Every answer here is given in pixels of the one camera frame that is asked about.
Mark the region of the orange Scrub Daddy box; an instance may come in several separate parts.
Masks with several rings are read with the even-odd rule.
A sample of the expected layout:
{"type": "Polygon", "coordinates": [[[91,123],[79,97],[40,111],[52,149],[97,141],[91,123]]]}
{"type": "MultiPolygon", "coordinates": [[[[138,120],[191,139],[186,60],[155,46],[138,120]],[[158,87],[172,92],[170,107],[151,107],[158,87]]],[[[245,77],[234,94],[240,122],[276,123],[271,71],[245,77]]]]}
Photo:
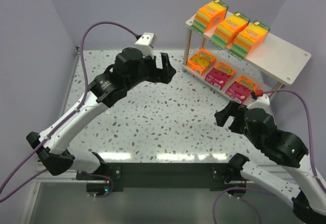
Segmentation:
{"type": "Polygon", "coordinates": [[[256,82],[241,75],[226,89],[225,94],[237,103],[243,104],[250,97],[251,92],[256,91],[258,87],[256,82]]]}

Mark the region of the pink Scrub Mommy box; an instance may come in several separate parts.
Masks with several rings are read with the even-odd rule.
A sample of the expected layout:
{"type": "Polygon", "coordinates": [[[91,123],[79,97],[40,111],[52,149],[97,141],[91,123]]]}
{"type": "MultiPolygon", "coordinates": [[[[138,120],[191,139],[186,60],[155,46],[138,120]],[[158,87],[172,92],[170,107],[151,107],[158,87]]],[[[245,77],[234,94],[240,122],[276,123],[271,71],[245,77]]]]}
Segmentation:
{"type": "Polygon", "coordinates": [[[218,90],[222,90],[235,73],[236,71],[233,67],[219,61],[205,76],[205,81],[218,90]]]}

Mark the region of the Scrub Daddy yellow sponge box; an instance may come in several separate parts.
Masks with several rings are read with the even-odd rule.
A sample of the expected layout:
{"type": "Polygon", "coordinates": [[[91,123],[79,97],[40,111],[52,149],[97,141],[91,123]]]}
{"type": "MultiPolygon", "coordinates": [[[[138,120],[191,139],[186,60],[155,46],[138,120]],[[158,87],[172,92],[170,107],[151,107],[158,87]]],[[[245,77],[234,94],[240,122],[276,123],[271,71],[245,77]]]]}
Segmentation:
{"type": "Polygon", "coordinates": [[[187,61],[186,66],[198,75],[203,75],[215,62],[216,56],[202,48],[187,61]]]}

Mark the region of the Sponge Daddy yellow green box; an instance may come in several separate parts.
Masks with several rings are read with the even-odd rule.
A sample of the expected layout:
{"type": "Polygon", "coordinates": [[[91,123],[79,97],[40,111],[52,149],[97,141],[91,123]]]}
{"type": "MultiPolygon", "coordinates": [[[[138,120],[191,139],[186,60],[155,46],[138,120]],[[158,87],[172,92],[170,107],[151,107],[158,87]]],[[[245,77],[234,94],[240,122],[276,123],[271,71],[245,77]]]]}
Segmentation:
{"type": "Polygon", "coordinates": [[[263,43],[269,32],[269,26],[258,20],[253,21],[235,37],[228,53],[243,60],[263,43]]]}

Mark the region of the Sponge Daddy multipack box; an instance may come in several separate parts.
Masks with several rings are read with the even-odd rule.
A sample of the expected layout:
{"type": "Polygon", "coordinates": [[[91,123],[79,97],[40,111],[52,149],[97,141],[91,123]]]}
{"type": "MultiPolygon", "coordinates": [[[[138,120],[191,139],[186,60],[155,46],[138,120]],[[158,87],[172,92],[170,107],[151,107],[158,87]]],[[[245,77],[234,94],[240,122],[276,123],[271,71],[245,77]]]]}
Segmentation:
{"type": "Polygon", "coordinates": [[[202,6],[192,21],[191,29],[203,34],[225,19],[229,5],[221,0],[212,0],[202,6]]]}
{"type": "Polygon", "coordinates": [[[216,26],[210,42],[219,50],[226,48],[233,43],[236,36],[249,25],[250,21],[242,13],[235,12],[216,26]]]}

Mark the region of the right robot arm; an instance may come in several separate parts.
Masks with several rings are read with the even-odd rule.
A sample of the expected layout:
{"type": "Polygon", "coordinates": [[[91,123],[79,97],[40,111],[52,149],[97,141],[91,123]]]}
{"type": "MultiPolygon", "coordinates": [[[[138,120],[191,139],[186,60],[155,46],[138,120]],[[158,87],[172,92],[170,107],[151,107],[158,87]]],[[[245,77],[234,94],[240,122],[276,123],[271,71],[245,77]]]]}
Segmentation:
{"type": "Polygon", "coordinates": [[[294,215],[302,222],[325,223],[325,180],[314,175],[311,153],[297,135],[278,129],[273,116],[264,109],[247,108],[234,101],[214,117],[219,127],[233,117],[229,130],[244,135],[295,181],[285,181],[236,153],[223,172],[226,182],[236,177],[253,181],[292,207],[294,215]]]}

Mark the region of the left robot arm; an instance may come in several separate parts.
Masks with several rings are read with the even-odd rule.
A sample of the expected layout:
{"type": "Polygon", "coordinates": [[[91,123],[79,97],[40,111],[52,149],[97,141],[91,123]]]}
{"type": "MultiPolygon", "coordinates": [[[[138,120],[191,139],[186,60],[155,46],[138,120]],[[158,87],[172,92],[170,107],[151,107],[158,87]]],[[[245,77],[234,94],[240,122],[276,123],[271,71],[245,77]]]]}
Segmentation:
{"type": "Polygon", "coordinates": [[[145,56],[133,47],[123,49],[61,118],[46,130],[27,135],[26,140],[51,175],[58,176],[67,170],[105,174],[106,163],[98,153],[76,156],[68,151],[68,146],[91,121],[125,98],[138,84],[170,83],[176,70],[167,53],[161,53],[161,61],[162,68],[157,68],[155,56],[145,56]]]}

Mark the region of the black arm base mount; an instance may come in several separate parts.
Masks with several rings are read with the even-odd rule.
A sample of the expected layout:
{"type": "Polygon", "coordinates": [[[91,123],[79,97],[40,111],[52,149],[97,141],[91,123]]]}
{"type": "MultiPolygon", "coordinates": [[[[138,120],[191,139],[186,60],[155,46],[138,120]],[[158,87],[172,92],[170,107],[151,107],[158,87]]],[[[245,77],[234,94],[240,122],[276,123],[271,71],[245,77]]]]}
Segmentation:
{"type": "Polygon", "coordinates": [[[244,186],[240,173],[230,174],[226,163],[108,163],[105,175],[113,191],[127,188],[209,189],[244,186]]]}

